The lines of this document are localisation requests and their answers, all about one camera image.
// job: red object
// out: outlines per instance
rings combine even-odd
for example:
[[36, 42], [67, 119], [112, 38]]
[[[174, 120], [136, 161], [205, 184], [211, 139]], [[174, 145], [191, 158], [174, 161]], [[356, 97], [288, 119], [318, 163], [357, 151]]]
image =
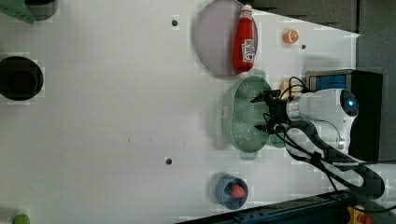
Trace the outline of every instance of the red object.
[[373, 219], [371, 217], [367, 217], [366, 215], [358, 216], [358, 221], [362, 224], [373, 224]]
[[253, 67], [256, 52], [253, 38], [252, 8], [245, 5], [242, 7], [238, 32], [233, 42], [233, 67], [238, 72], [247, 72]]
[[233, 184], [233, 188], [231, 189], [231, 196], [233, 198], [239, 199], [245, 197], [245, 195], [247, 195], [247, 193], [241, 186]]

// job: orange ball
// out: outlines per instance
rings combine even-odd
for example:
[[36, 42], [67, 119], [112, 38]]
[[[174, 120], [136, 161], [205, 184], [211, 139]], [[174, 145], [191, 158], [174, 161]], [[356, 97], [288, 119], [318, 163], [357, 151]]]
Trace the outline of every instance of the orange ball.
[[283, 34], [283, 41], [287, 44], [294, 44], [298, 40], [298, 33], [295, 30], [289, 30]]

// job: white table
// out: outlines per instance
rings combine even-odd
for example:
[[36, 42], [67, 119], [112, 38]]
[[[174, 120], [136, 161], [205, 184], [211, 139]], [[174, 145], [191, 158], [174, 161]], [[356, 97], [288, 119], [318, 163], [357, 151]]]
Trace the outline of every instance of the white table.
[[[210, 1], [61, 2], [34, 25], [0, 16], [1, 59], [23, 55], [45, 68], [45, 89], [29, 105], [1, 98], [0, 214], [27, 209], [32, 224], [207, 217], [230, 212], [214, 196], [221, 172], [246, 179], [243, 208], [332, 190], [285, 149], [241, 161], [223, 139], [222, 96], [244, 76], [211, 75], [193, 49], [192, 24]], [[260, 11], [255, 20], [255, 68], [273, 88], [307, 70], [355, 66], [352, 33]], [[286, 28], [298, 30], [296, 45], [281, 43]]]

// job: ketchup bottle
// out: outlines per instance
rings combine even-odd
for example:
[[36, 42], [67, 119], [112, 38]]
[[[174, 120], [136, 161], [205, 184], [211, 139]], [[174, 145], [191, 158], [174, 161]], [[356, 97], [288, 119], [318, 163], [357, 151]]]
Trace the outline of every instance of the ketchup bottle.
[[250, 5], [242, 7], [238, 32], [233, 42], [233, 67], [238, 72], [247, 72], [253, 67], [254, 54], [253, 13]]

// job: black bowl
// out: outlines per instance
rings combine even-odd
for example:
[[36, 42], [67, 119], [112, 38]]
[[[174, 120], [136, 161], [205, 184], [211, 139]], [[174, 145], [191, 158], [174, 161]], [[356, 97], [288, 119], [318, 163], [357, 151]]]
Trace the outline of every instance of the black bowl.
[[43, 87], [40, 67], [23, 57], [9, 57], [0, 62], [0, 94], [14, 101], [35, 97]]

